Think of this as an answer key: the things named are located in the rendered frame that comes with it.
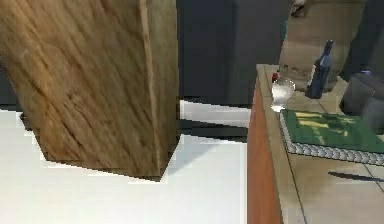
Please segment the dark grey fridge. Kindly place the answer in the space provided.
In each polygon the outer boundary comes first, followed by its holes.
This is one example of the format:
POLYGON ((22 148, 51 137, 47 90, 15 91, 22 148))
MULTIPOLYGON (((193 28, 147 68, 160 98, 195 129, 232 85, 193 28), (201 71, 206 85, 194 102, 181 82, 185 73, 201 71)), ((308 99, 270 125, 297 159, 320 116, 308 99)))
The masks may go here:
POLYGON ((176 0, 183 100, 248 108, 258 64, 276 64, 291 0, 176 0))

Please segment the clear glass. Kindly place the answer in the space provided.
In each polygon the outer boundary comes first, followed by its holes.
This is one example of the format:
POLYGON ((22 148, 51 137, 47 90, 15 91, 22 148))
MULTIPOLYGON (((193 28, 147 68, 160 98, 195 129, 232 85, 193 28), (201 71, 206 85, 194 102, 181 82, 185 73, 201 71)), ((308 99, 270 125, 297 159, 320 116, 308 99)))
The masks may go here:
POLYGON ((272 84, 272 104, 271 109, 280 112, 286 108, 288 100, 295 91, 295 83, 289 79, 279 78, 272 84))

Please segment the brown wooden cabinet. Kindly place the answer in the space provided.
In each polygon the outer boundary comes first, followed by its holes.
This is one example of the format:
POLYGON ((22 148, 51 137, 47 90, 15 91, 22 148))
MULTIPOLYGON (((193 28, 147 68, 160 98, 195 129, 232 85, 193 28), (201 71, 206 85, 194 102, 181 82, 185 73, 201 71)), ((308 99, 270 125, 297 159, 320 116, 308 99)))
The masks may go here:
POLYGON ((0 63, 46 160, 161 179, 180 139, 176 0, 0 0, 0 63))

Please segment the dark blue bottle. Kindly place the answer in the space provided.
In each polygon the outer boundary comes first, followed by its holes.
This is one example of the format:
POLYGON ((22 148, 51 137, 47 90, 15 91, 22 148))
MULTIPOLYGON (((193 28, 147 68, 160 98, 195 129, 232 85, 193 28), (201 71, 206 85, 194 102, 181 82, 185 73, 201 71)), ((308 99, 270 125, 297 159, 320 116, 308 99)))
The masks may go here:
POLYGON ((311 77, 305 92, 305 96, 310 99, 320 99, 322 97, 331 68, 330 53, 333 43, 333 40, 326 41, 323 53, 312 66, 311 77))

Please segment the green book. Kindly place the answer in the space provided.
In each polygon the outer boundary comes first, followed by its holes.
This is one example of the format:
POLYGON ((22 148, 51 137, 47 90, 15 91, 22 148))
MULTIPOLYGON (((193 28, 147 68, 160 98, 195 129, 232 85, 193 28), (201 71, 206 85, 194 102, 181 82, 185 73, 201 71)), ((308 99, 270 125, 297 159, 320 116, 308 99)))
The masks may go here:
POLYGON ((359 117, 283 109, 279 121, 289 153, 384 166, 384 142, 359 117))

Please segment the beige paper bag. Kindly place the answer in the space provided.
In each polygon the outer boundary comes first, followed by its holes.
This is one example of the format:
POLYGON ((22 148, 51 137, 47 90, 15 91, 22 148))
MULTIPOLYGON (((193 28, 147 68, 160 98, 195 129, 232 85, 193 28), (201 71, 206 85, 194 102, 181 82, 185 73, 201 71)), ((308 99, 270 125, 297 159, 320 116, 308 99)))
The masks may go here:
POLYGON ((367 0, 307 0, 303 17, 289 17, 282 45, 280 74, 304 92, 314 62, 323 53, 327 40, 333 41, 331 70, 325 92, 333 89, 342 70, 350 43, 361 22, 367 0))

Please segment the red tiled counter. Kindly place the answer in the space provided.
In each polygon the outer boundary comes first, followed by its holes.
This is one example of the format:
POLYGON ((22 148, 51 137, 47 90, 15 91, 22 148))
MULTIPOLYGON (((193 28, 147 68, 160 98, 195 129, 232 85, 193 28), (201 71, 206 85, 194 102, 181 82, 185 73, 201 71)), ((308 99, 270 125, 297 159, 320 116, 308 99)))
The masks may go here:
POLYGON ((286 151, 271 110, 275 65, 256 66, 247 136, 247 224, 384 224, 384 183, 344 179, 329 171, 384 179, 384 167, 286 151))

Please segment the dark grey pot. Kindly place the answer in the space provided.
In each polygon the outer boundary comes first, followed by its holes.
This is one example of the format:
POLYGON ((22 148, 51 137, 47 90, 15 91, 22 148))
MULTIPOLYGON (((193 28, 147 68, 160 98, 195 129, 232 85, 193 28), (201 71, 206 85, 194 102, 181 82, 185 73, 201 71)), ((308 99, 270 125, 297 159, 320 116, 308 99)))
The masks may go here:
POLYGON ((383 80, 368 72, 354 74, 339 107, 346 115, 360 117, 375 134, 384 134, 383 80))

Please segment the black knife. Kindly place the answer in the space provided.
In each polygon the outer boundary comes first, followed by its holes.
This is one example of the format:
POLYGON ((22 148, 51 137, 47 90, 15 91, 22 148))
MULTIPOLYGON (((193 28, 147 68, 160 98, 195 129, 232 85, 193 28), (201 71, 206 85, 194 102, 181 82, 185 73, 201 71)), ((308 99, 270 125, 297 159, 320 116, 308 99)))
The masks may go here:
POLYGON ((372 181, 372 182, 383 182, 384 179, 382 178, 377 178, 377 177, 372 177, 372 176, 362 176, 362 175, 356 175, 356 174, 349 174, 349 173, 340 173, 340 172, 333 172, 329 171, 329 175, 339 177, 339 178, 344 178, 344 179, 352 179, 352 180, 359 180, 359 181, 372 181))

